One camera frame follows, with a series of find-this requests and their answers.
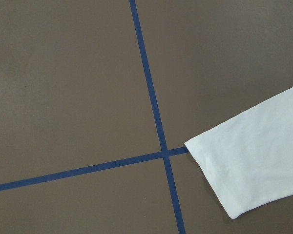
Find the folded cloth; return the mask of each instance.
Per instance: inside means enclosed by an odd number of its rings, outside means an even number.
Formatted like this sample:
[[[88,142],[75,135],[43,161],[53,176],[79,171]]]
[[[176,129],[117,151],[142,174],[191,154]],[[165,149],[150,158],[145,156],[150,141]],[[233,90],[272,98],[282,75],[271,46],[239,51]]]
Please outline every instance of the folded cloth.
[[[230,218],[293,195],[293,88],[185,145]]]

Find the brown surface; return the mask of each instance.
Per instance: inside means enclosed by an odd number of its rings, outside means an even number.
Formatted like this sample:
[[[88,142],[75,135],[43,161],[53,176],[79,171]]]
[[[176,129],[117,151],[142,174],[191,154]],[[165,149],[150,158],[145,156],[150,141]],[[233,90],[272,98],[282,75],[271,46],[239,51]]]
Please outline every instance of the brown surface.
[[[2,233],[177,234],[163,160],[2,191]]]
[[[230,219],[190,154],[170,160],[187,234],[293,234],[293,196]]]
[[[0,183],[159,150],[128,1],[0,1]]]
[[[137,8],[170,149],[293,87],[293,1]]]

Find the white towel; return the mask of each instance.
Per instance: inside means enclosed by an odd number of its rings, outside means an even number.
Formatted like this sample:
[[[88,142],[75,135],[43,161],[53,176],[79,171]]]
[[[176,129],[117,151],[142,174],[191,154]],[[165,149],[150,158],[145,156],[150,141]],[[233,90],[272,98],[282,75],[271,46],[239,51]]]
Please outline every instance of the white towel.
[[[231,218],[293,195],[293,88],[185,145]]]

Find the white napkin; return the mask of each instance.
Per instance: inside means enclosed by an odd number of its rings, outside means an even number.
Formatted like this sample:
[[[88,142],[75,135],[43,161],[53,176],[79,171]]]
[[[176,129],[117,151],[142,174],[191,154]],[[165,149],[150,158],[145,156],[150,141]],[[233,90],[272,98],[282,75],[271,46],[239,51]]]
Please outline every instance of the white napkin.
[[[231,218],[293,195],[293,88],[185,145]]]

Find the white cloth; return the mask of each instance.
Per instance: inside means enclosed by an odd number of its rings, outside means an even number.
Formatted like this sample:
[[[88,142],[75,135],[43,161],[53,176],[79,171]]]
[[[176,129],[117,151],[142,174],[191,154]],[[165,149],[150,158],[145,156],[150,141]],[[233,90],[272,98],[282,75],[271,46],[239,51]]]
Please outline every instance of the white cloth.
[[[293,195],[293,88],[185,145],[231,218]]]

